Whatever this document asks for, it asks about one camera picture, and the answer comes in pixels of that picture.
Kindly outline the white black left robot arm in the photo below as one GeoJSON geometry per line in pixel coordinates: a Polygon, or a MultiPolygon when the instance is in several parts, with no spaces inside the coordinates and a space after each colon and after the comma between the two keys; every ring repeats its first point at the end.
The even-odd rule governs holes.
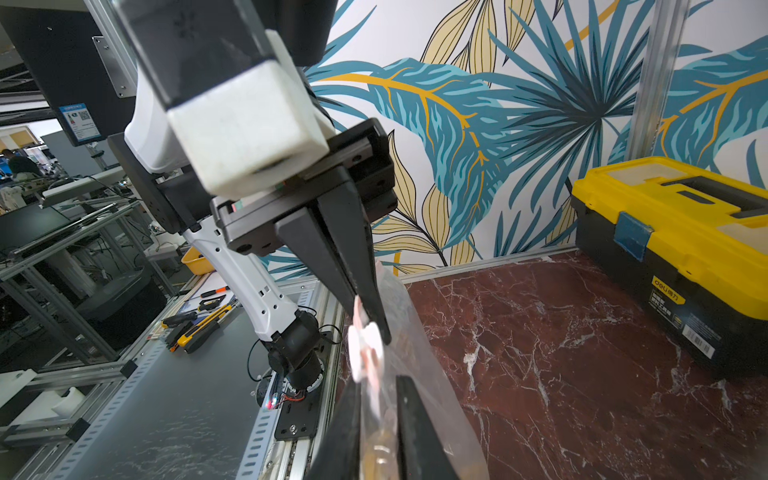
{"type": "Polygon", "coordinates": [[[335,1],[117,1],[137,62],[132,120],[109,139],[160,225],[215,268],[271,367],[299,392],[323,366],[319,326],[263,265],[281,247],[349,313],[391,338],[371,224],[397,205],[388,138],[338,131],[309,75],[345,44],[335,1]]]}

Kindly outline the dotted zip-top bag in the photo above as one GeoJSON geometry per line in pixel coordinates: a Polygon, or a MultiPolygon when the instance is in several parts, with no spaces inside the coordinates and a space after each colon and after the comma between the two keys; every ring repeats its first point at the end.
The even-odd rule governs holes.
{"type": "Polygon", "coordinates": [[[391,334],[354,303],[347,329],[351,379],[360,391],[360,479],[486,479],[476,434],[427,338],[404,284],[375,268],[391,334]]]}

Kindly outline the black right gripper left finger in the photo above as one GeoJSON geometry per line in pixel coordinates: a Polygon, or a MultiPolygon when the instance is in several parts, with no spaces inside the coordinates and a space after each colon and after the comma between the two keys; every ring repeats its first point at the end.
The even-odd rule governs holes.
{"type": "Polygon", "coordinates": [[[306,479],[354,480],[360,471],[361,385],[349,383],[336,405],[306,479]]]}

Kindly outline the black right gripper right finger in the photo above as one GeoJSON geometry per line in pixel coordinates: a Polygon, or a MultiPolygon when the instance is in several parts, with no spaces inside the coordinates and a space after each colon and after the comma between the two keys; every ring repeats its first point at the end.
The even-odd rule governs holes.
{"type": "Polygon", "coordinates": [[[396,395],[400,477],[457,480],[414,380],[397,376],[396,395]]]}

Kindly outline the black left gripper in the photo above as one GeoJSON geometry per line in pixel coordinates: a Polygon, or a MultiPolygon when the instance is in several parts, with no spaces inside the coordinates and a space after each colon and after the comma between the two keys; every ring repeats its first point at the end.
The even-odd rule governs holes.
{"type": "Polygon", "coordinates": [[[265,257],[286,245],[346,312],[353,311],[358,296],[389,345],[392,335],[377,286],[368,221],[397,207],[389,137],[380,121],[371,118],[334,136],[329,146],[329,154],[304,176],[256,200],[237,207],[233,201],[214,198],[213,219],[227,246],[238,253],[265,257]],[[338,254],[321,221],[306,208],[317,199],[338,254]]]}

